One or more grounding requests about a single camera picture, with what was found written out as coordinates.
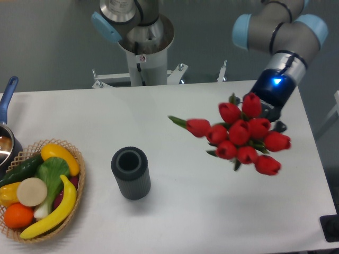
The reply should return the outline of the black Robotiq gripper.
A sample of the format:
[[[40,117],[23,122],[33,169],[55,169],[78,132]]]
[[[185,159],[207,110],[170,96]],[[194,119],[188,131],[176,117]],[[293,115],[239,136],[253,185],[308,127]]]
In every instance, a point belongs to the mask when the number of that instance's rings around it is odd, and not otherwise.
[[[283,133],[287,125],[279,120],[281,111],[294,91],[294,80],[285,73],[276,69],[266,69],[259,76],[250,92],[259,97],[262,105],[260,117],[273,122],[271,131]]]

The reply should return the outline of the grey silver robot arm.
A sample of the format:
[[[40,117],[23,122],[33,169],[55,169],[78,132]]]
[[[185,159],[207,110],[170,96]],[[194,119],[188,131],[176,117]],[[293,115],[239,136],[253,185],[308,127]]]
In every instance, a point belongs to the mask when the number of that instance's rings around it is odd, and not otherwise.
[[[321,18],[302,13],[307,1],[263,4],[260,14],[238,17],[232,41],[237,47],[271,55],[252,92],[261,100],[261,115],[273,122],[276,130],[284,131],[278,122],[281,110],[322,48],[328,27]],[[158,1],[100,1],[91,20],[102,37],[125,51],[132,86],[179,83],[181,69],[171,74],[167,70],[174,27],[160,14]]]

